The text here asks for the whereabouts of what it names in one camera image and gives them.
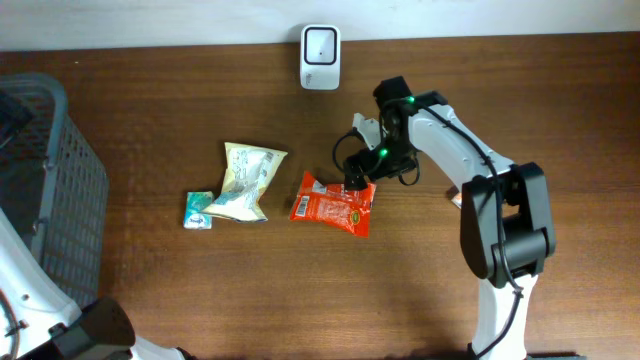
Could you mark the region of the red snack bag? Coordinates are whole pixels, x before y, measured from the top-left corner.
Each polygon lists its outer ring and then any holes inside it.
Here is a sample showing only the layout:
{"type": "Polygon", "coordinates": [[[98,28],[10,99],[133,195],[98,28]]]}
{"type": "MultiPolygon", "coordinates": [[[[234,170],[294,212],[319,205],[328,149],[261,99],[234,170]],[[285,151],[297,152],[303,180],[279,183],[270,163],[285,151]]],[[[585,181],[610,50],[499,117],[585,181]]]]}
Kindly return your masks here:
{"type": "Polygon", "coordinates": [[[324,223],[367,238],[375,192],[375,184],[367,184],[364,190],[347,190],[343,184],[323,185],[305,171],[289,219],[324,223]]]}

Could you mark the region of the orange small box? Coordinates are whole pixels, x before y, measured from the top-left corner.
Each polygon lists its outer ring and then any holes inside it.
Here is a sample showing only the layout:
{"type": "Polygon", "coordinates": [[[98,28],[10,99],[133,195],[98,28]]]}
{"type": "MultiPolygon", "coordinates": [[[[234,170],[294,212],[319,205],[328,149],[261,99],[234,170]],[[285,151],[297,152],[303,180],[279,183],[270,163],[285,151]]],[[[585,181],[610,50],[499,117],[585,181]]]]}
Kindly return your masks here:
{"type": "Polygon", "coordinates": [[[458,208],[462,207],[462,194],[458,192],[452,199],[452,203],[456,205],[458,208]]]}

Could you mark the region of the cream snack bag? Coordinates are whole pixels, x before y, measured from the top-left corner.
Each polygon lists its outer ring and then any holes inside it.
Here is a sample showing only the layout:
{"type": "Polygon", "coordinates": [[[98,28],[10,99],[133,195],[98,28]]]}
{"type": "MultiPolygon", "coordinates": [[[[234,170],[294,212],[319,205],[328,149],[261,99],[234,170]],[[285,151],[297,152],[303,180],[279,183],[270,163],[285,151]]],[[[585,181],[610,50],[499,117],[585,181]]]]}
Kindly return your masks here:
{"type": "Polygon", "coordinates": [[[259,200],[271,184],[286,151],[225,143],[227,168],[219,196],[201,213],[240,223],[266,222],[259,200]]]}

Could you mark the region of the teal tissue pack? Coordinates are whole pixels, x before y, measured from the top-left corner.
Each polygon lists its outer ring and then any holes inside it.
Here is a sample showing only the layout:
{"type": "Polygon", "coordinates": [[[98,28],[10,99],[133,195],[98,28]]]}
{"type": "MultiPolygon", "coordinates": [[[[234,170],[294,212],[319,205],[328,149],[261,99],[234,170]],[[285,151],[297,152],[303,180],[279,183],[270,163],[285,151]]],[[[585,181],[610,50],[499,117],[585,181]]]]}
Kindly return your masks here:
{"type": "Polygon", "coordinates": [[[213,203],[211,191],[188,192],[183,227],[190,230],[209,230],[212,228],[212,216],[203,210],[213,203]]]}

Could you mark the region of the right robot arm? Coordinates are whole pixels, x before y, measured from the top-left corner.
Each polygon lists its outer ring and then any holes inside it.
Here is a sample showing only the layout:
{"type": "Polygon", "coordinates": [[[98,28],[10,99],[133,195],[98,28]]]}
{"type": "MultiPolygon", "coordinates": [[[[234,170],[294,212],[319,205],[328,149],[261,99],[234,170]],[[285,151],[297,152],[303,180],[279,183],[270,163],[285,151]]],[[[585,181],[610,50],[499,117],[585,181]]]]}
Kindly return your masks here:
{"type": "Polygon", "coordinates": [[[401,76],[373,91],[379,114],[354,117],[364,148],[338,163],[348,190],[402,179],[429,157],[461,195],[460,246],[479,280],[472,359],[525,359],[528,303],[556,238],[547,180],[534,162],[518,165],[469,130],[437,91],[411,92],[401,76]]]}

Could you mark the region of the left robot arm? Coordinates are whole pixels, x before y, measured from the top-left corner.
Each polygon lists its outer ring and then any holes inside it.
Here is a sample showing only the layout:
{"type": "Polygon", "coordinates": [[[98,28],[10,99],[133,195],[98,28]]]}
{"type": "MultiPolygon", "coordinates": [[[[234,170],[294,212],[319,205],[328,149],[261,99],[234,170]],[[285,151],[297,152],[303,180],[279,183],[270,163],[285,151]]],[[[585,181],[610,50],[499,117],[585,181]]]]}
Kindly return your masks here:
{"type": "Polygon", "coordinates": [[[188,360],[194,356],[138,336],[124,309],[110,297],[80,308],[45,274],[2,215],[1,357],[188,360]]]}

